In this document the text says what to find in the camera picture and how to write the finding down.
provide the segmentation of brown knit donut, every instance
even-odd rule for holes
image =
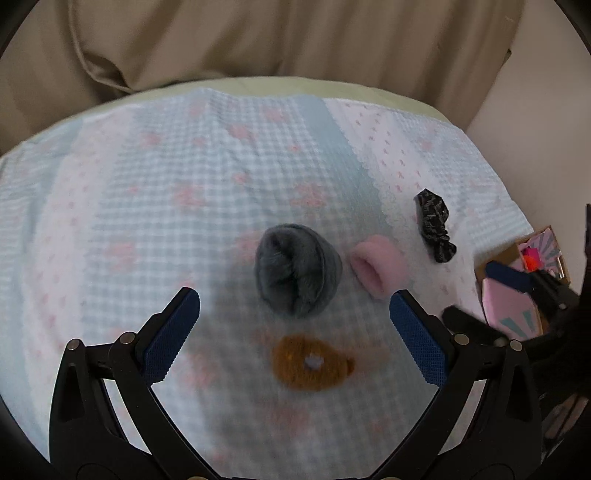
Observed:
[[[355,360],[321,340],[289,335],[273,349],[272,367],[275,376],[288,387],[319,391],[344,382],[353,373]]]

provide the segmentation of pink hair scrunchie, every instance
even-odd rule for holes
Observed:
[[[383,235],[372,235],[349,253],[349,263],[369,294],[388,300],[403,287],[408,265],[402,252]]]

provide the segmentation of metal screw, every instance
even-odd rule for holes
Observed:
[[[507,339],[504,337],[497,338],[494,342],[492,342],[494,346],[505,346],[507,344]]]
[[[122,333],[119,337],[119,341],[124,345],[127,345],[135,340],[135,333],[134,332],[125,332]]]
[[[509,346],[515,350],[516,352],[521,352],[523,350],[523,345],[519,340],[512,340],[509,342]]]
[[[80,341],[78,340],[78,338],[73,338],[72,340],[70,340],[67,343],[66,348],[68,350],[76,350],[79,346],[80,346]]]
[[[463,333],[457,333],[453,336],[453,340],[459,345],[467,345],[470,343],[470,339],[468,335],[464,335]]]

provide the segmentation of white wall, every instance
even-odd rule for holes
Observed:
[[[591,203],[591,54],[553,0],[527,0],[512,56],[468,136],[535,229],[551,224],[572,285]]]

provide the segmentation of pink flower pattern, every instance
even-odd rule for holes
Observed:
[[[232,175],[232,181],[236,185],[246,185],[250,181],[250,175],[246,172],[235,173]]]
[[[227,127],[228,133],[238,140],[254,141],[255,135],[246,125],[232,124]]]
[[[271,122],[287,122],[287,115],[281,109],[265,107],[263,108],[262,112],[265,118]]]
[[[230,465],[231,454],[224,450],[216,450],[211,455],[211,463],[217,471],[227,470]]]
[[[128,272],[133,270],[138,259],[135,243],[113,242],[105,252],[111,261],[111,270],[114,272]]]
[[[305,434],[310,424],[310,414],[301,408],[289,404],[277,405],[268,411],[268,418],[279,433],[298,437]]]
[[[193,145],[195,145],[196,147],[204,147],[206,145],[207,141],[205,140],[204,137],[195,137],[193,138]]]
[[[293,206],[320,208],[326,205],[326,195],[322,188],[314,183],[296,185],[295,191],[300,198],[290,202]]]
[[[195,280],[195,276],[190,272],[183,272],[179,276],[179,281],[177,282],[177,288],[180,290],[183,287],[189,287],[193,290],[197,290],[197,281]]]
[[[383,438],[390,428],[392,419],[389,417],[383,417],[381,419],[374,420],[369,424],[369,432],[376,439]]]
[[[179,370],[182,372],[182,385],[191,390],[208,388],[217,378],[217,373],[208,356],[194,353],[189,357],[182,356]]]
[[[181,182],[174,189],[174,203],[183,210],[199,210],[207,202],[203,198],[203,188]]]
[[[433,149],[433,143],[430,140],[421,141],[421,150],[429,152]]]
[[[195,118],[201,116],[205,111],[206,104],[203,100],[196,100],[189,106],[189,116]]]
[[[141,145],[143,148],[156,147],[162,141],[162,137],[154,132],[143,134],[141,138]]]

